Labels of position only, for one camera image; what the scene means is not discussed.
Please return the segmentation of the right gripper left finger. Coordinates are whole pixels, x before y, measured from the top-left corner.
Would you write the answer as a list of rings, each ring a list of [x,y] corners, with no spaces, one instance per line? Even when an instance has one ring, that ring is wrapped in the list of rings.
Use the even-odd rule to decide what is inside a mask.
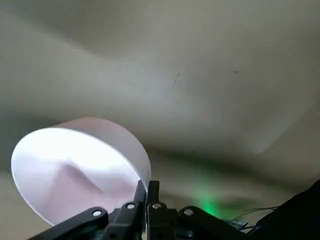
[[[138,181],[134,198],[107,212],[89,208],[41,233],[31,240],[141,240],[145,223],[146,190]]]

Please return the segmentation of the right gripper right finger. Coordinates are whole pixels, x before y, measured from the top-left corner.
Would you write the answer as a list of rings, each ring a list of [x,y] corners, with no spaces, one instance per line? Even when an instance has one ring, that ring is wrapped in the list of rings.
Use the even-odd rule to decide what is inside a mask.
[[[169,208],[159,199],[160,182],[151,180],[146,199],[149,240],[249,240],[228,223],[195,206]]]

